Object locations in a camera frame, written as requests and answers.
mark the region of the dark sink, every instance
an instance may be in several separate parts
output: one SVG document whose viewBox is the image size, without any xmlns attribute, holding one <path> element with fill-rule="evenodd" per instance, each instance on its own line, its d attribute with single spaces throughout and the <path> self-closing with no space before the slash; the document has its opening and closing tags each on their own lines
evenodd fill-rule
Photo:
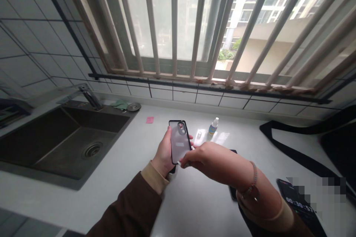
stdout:
<svg viewBox="0 0 356 237">
<path fill-rule="evenodd" d="M 0 139 L 0 170 L 79 190 L 136 113 L 70 101 Z"/>
</svg>

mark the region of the person's right hand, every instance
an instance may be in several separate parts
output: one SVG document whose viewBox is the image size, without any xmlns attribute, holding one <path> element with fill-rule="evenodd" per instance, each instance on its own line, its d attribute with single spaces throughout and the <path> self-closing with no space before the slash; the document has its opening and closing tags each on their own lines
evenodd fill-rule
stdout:
<svg viewBox="0 0 356 237">
<path fill-rule="evenodd" d="M 214 142 L 194 146 L 180 159 L 182 168 L 192 166 L 208 178 L 245 190 L 253 180 L 252 164 L 240 155 Z"/>
</svg>

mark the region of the beige cuff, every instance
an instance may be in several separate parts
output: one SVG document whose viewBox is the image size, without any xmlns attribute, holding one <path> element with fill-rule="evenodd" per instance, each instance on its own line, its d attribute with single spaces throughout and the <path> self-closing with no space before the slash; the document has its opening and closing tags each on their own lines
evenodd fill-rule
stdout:
<svg viewBox="0 0 356 237">
<path fill-rule="evenodd" d="M 142 177 L 159 195 L 163 192 L 169 181 L 166 180 L 152 165 L 151 161 L 141 171 Z"/>
<path fill-rule="evenodd" d="M 257 215 L 249 211 L 241 201 L 238 202 L 246 217 L 252 222 L 254 222 L 256 225 L 271 232 L 285 232 L 292 228 L 294 223 L 294 215 L 292 209 L 282 197 L 281 200 L 281 210 L 275 217 L 270 219 L 258 217 Z"/>
</svg>

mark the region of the white countertop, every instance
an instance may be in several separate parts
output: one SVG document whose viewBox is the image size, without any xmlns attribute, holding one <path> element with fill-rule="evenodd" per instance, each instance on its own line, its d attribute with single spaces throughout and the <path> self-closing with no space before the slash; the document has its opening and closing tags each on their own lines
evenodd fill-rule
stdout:
<svg viewBox="0 0 356 237">
<path fill-rule="evenodd" d="M 146 124 L 148 116 L 154 116 L 153 124 Z M 143 105 L 80 191 L 0 171 L 0 208 L 86 233 L 154 157 L 169 120 L 185 120 L 197 142 L 198 132 L 206 132 L 214 118 L 214 114 Z M 280 152 L 260 132 L 258 127 L 266 121 L 219 118 L 213 141 L 254 161 L 277 190 L 276 179 L 287 180 L 286 177 L 298 177 L 299 185 L 305 185 L 305 193 L 316 188 L 310 184 L 316 182 L 317 176 Z M 278 130 L 273 130 L 273 136 L 339 173 L 316 136 Z M 228 187 L 208 179 L 196 169 L 177 168 L 163 198 L 152 236 L 250 236 Z M 312 195 L 311 199 L 315 202 L 316 196 Z M 345 232 L 342 236 L 354 236 L 356 209 L 348 200 L 340 204 L 334 203 L 335 199 L 334 196 L 318 198 L 314 210 L 323 211 L 322 224 L 328 236 L 338 236 L 340 227 Z"/>
</svg>

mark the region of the spray bottle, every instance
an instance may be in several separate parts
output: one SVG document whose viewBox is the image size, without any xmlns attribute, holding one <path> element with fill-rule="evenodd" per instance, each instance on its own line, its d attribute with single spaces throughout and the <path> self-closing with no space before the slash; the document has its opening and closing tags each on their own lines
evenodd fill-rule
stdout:
<svg viewBox="0 0 356 237">
<path fill-rule="evenodd" d="M 215 118 L 215 120 L 211 123 L 210 127 L 209 127 L 209 131 L 208 133 L 213 136 L 216 129 L 218 128 L 218 123 L 219 123 L 219 118 Z"/>
</svg>

